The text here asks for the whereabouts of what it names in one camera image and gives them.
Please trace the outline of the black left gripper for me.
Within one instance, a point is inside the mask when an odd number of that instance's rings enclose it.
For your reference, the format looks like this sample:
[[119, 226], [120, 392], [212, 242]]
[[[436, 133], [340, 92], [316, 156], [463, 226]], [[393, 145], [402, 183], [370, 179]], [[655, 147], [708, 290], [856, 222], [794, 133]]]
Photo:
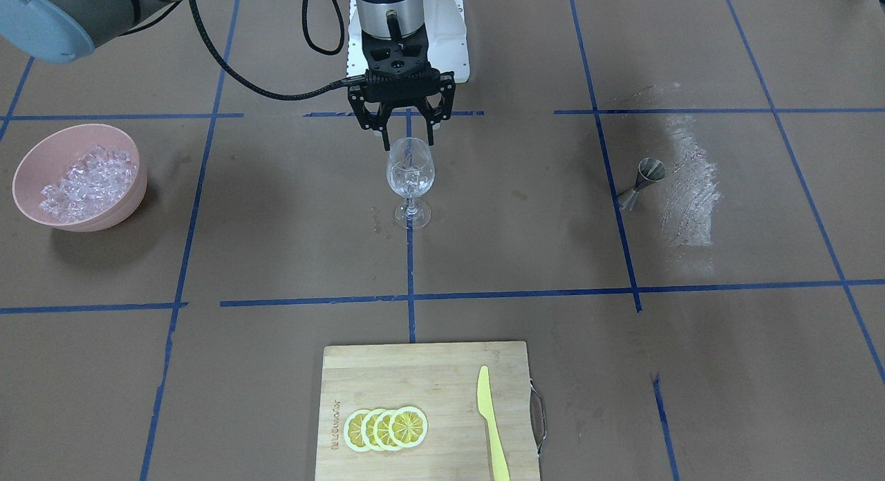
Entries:
[[[360, 127], [378, 132], [390, 151], [388, 122], [393, 107], [416, 107], [424, 117], [427, 144], [434, 145], [434, 127], [451, 119], [456, 85], [452, 72], [442, 73], [429, 60], [429, 38], [362, 36], [366, 72], [348, 85], [348, 101]], [[370, 112], [366, 103], [378, 103]]]

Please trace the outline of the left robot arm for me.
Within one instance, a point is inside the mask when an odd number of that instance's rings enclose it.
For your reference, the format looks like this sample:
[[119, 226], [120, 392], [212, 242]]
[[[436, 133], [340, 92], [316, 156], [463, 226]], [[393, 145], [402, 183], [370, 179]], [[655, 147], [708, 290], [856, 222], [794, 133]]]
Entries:
[[417, 109], [433, 144], [434, 128], [451, 119], [456, 85], [469, 78], [462, 0], [353, 0], [356, 31], [340, 30], [332, 54], [347, 49], [364, 72], [294, 95], [272, 93], [235, 72], [209, 38], [196, 0], [1, 0], [2, 37], [36, 59], [67, 64], [150, 28], [183, 1], [212, 58], [235, 81], [279, 101], [345, 88], [360, 127], [376, 132], [386, 148], [396, 109]]

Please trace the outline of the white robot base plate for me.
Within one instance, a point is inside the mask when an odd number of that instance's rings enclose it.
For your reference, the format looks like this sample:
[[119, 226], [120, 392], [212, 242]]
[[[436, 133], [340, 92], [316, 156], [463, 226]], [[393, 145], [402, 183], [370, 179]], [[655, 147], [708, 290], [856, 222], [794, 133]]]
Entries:
[[440, 72], [453, 72], [456, 82], [467, 82], [470, 75], [467, 24], [463, 0], [350, 0], [350, 24], [346, 74], [362, 75], [371, 68], [367, 47], [370, 40], [388, 41], [386, 12], [393, 10], [400, 19], [404, 38], [414, 36], [422, 26], [429, 40], [427, 59]]

